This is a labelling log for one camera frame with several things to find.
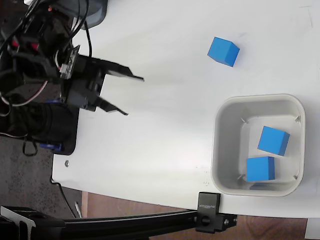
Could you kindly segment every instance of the bracket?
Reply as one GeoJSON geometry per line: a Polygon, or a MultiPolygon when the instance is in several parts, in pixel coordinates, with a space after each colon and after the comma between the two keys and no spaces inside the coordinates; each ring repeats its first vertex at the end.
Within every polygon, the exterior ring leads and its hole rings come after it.
{"type": "Polygon", "coordinates": [[[199,192],[195,230],[214,234],[237,225],[238,216],[219,213],[220,193],[199,192]]]}

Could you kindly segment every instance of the blue block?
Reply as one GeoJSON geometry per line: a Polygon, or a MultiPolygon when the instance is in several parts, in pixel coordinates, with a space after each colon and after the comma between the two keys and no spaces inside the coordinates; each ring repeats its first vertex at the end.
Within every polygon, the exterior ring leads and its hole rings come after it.
{"type": "Polygon", "coordinates": [[[239,48],[233,42],[214,37],[208,56],[218,63],[233,67],[239,53],[239,48]]]}
{"type": "Polygon", "coordinates": [[[275,179],[275,158],[271,156],[248,158],[246,161],[246,180],[248,182],[275,179]]]}
{"type": "Polygon", "coordinates": [[[285,131],[264,126],[258,145],[258,149],[284,156],[290,134],[285,131]]]}

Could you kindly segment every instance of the white container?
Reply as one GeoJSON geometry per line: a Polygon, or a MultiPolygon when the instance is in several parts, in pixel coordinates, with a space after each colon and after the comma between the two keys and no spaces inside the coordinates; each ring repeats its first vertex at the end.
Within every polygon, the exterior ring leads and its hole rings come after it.
{"type": "Polygon", "coordinates": [[[224,194],[282,197],[304,174],[306,113],[289,94],[238,96],[219,109],[214,124],[211,177],[224,194]],[[258,149],[264,126],[290,134],[284,156],[258,149]],[[275,180],[247,182],[247,158],[274,157],[275,180]]]}

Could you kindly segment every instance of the white tabletop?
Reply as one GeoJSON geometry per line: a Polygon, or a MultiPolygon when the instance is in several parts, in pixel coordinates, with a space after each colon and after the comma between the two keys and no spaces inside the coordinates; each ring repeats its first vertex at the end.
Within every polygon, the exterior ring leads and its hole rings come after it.
{"type": "MultiPolygon", "coordinates": [[[[222,195],[220,212],[320,218],[317,0],[109,0],[105,20],[90,35],[94,57],[130,67],[145,83],[106,76],[101,96],[129,115],[80,110],[74,153],[54,156],[55,181],[197,209],[199,192],[219,192],[211,179],[211,158],[222,102],[286,93],[306,112],[300,186],[285,197],[222,195]],[[234,67],[207,56],[214,37],[240,48],[234,67]]],[[[84,31],[74,43],[87,54],[84,31]]]]}

